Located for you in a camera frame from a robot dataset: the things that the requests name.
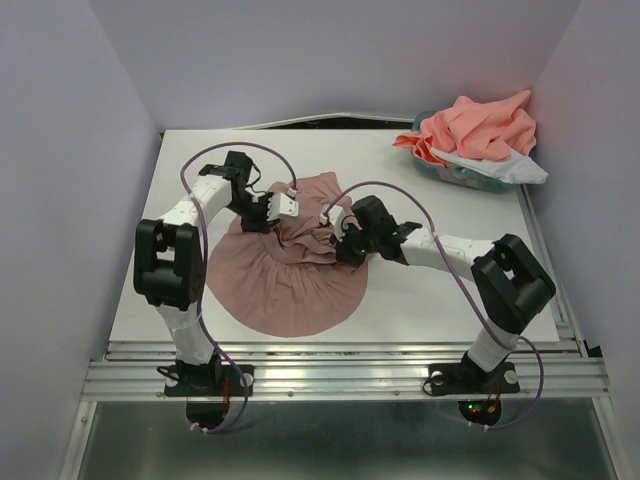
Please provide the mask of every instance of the white cloth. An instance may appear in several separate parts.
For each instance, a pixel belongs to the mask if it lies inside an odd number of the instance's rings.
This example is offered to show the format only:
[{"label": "white cloth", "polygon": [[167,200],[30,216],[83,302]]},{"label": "white cloth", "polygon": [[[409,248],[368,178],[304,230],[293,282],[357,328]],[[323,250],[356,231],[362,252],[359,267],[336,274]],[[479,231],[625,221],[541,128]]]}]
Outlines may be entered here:
[{"label": "white cloth", "polygon": [[458,151],[446,153],[431,147],[431,153],[446,163],[481,173],[486,177],[497,178],[505,183],[544,183],[549,175],[534,162],[531,157],[511,149],[511,156],[503,162],[492,160],[474,160],[463,158]]}]

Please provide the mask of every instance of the orange towel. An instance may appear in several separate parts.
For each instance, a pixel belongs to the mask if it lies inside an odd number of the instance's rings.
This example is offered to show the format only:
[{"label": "orange towel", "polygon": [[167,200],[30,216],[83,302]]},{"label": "orange towel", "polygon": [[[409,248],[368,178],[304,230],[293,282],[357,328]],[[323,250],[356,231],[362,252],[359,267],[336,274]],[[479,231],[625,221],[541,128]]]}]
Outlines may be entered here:
[{"label": "orange towel", "polygon": [[528,155],[536,144],[536,122],[524,108],[531,91],[524,90],[506,100],[475,103],[461,95],[451,108],[420,123],[419,132],[399,135],[394,146],[408,148],[416,157],[444,165],[431,154],[431,147],[464,158],[500,162],[509,158],[509,147]]}]

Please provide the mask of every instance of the blue plastic basket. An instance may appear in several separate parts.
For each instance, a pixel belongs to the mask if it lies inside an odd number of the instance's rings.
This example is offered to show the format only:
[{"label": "blue plastic basket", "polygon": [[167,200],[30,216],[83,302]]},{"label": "blue plastic basket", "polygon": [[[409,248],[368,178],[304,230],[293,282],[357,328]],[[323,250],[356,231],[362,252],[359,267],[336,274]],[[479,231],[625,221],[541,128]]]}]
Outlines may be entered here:
[{"label": "blue plastic basket", "polygon": [[[435,111],[422,112],[413,121],[411,130],[417,132],[420,130],[420,122],[425,118],[432,117],[436,114]],[[434,180],[442,180],[444,182],[455,183],[456,185],[462,185],[464,187],[477,188],[479,190],[485,190],[493,193],[504,193],[513,189],[513,184],[504,183],[500,180],[491,177],[485,177],[484,175],[467,170],[466,168],[447,168],[438,165],[432,165],[425,162],[421,158],[413,156],[413,164],[416,169],[423,175],[433,178]]]}]

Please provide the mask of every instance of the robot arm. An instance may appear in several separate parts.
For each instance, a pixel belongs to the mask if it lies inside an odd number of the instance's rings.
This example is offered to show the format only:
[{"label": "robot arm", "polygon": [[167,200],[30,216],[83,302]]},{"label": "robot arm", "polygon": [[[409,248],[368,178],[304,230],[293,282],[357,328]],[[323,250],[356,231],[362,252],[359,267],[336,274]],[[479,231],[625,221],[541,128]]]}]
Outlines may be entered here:
[{"label": "robot arm", "polygon": [[[328,218],[321,216],[321,221],[333,224],[339,262],[360,266],[367,255],[379,253],[403,265],[448,271],[428,228],[413,222],[398,225],[375,196],[355,202],[352,211],[353,215],[347,215],[334,207]],[[495,383],[504,369],[504,360],[515,349],[520,334],[555,295],[555,285],[524,242],[514,235],[495,242],[449,235],[438,238],[460,276],[475,282],[489,316],[488,324],[500,343],[483,329],[455,370],[450,366],[440,368],[439,373],[446,369],[449,375],[441,385],[432,385],[432,390],[434,395],[486,392],[487,385]],[[510,389],[512,385],[505,385],[503,391]]]},{"label": "robot arm", "polygon": [[[207,225],[225,208],[240,215],[245,232],[267,233],[281,217],[297,215],[298,204],[288,196],[293,191],[261,196],[247,191],[252,168],[247,155],[229,152],[224,165],[206,165],[199,172],[193,197],[202,205]],[[171,331],[178,377],[209,369],[214,356],[198,322],[197,302],[206,277],[198,225],[198,211],[185,196],[159,219],[142,220],[136,229],[134,289],[156,307]],[[165,252],[173,252],[173,259],[163,258]]]}]

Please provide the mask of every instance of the wall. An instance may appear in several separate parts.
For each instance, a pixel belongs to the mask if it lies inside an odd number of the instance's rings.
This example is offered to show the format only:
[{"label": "wall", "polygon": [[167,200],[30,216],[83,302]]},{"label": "wall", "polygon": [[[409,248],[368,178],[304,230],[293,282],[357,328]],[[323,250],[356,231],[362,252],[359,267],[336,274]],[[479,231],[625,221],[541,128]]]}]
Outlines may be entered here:
[{"label": "wall", "polygon": [[578,0],[90,0],[161,128],[416,114],[533,84]]},{"label": "wall", "polygon": [[0,476],[42,480],[104,349],[158,136],[84,0],[0,2],[0,65]]},{"label": "wall", "polygon": [[638,18],[637,0],[583,0],[533,95],[550,172],[535,206],[586,338],[604,351],[630,456],[640,449]]}]

